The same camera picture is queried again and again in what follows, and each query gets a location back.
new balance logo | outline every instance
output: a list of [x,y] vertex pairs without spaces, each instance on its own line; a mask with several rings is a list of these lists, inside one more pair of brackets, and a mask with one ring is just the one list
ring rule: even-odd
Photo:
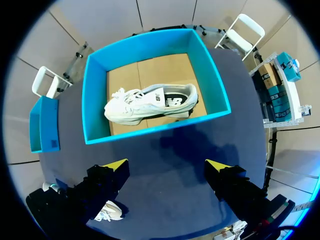
[[167,98],[165,100],[165,106],[166,107],[173,107],[173,106],[179,106],[181,105],[181,102],[182,102],[182,98],[180,97],[177,97],[177,98]]
[[155,100],[160,101],[160,94],[158,94],[158,93],[155,94]]

cardboard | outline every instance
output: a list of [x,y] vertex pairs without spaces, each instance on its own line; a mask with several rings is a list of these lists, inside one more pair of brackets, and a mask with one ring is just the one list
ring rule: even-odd
[[271,63],[262,65],[258,71],[263,79],[266,89],[270,89],[281,84],[279,75]]
[[[107,72],[106,78],[106,99],[109,101],[112,94],[117,92],[120,88],[125,91],[132,89],[141,89],[138,64],[136,62],[122,67],[118,67],[112,71]],[[147,121],[142,120],[140,124],[127,126],[109,121],[111,135],[124,134],[132,131],[137,131],[147,128]]]
[[[120,88],[126,91],[144,89],[154,84],[193,84],[198,93],[198,104],[189,118],[207,115],[194,70],[186,53],[173,54],[135,62],[109,71],[107,74],[107,100]],[[111,135],[183,121],[185,118],[157,117],[144,119],[138,125],[127,126],[109,121]]]

blue box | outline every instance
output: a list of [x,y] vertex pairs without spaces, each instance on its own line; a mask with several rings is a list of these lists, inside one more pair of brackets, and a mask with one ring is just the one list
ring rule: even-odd
[[273,107],[273,110],[274,110],[274,112],[275,112],[276,114],[278,114],[278,113],[283,113],[283,112],[285,112],[285,111],[288,110],[288,109],[290,109],[290,104],[289,104],[288,101],[285,102],[284,104],[281,104],[281,105],[279,105],[279,106],[274,106],[274,107]]
[[279,64],[282,67],[282,70],[284,71],[284,74],[286,76],[286,79],[289,82],[296,82],[301,79],[300,73],[296,73],[292,64],[291,60],[293,59],[288,53],[282,52],[279,54],[276,59],[278,60]]
[[269,92],[270,96],[278,94],[278,93],[281,93],[281,92],[285,92],[285,91],[286,91],[286,88],[283,85],[273,86],[273,87],[268,89],[268,92]]
[[58,137],[58,100],[42,96],[30,112],[29,137],[32,153],[60,150]]
[[[107,71],[172,54],[188,54],[201,90],[207,115],[170,124],[111,135],[104,116],[107,104]],[[89,55],[82,88],[82,125],[86,144],[97,144],[150,134],[212,120],[231,113],[217,67],[193,29],[152,31],[125,38]]]
[[285,122],[285,121],[290,121],[291,120],[291,112],[289,112],[286,116],[284,117],[276,117],[275,121],[276,122]]
[[288,96],[284,95],[284,96],[279,97],[279,98],[277,98],[275,100],[272,100],[272,105],[273,105],[273,107],[276,107],[276,106],[284,104],[284,103],[286,103],[288,101],[289,101]]

white sneaker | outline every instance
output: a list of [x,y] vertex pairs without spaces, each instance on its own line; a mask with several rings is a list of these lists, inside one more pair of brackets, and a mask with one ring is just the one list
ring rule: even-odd
[[127,92],[120,88],[112,97],[104,107],[104,115],[122,125],[138,125],[143,118],[157,115],[188,118],[189,111],[198,101],[193,84],[155,84]]
[[105,205],[98,213],[98,215],[94,218],[94,220],[98,222],[101,222],[102,220],[108,220],[109,222],[111,222],[111,220],[119,221],[123,219],[121,215],[121,209],[113,201],[109,200],[105,203]]

navy blue table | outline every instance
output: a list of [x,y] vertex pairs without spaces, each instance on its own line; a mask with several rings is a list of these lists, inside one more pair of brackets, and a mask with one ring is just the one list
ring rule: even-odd
[[115,142],[86,145],[82,82],[59,96],[60,151],[40,154],[49,182],[78,184],[95,164],[129,159],[130,178],[116,200],[128,209],[120,221],[87,225],[119,239],[190,239],[217,231],[237,217],[206,183],[205,159],[247,170],[263,186],[266,147],[262,113],[254,84],[231,50],[209,50],[225,86],[232,113],[196,125]]

